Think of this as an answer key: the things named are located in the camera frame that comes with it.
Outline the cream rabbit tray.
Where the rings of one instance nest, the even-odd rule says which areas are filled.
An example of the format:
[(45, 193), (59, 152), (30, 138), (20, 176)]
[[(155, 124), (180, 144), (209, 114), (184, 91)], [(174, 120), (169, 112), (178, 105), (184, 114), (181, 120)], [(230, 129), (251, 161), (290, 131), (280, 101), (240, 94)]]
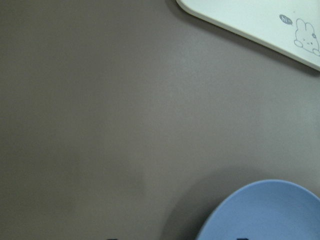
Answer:
[(320, 69), (318, 0), (179, 0), (177, 4), (192, 16)]

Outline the blue round plate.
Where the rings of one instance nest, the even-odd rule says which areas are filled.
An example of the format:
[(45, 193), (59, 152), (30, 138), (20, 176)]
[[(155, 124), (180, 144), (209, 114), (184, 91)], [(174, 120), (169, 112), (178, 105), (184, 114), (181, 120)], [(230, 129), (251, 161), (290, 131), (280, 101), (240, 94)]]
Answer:
[(250, 183), (207, 218), (198, 240), (318, 240), (320, 198), (285, 180)]

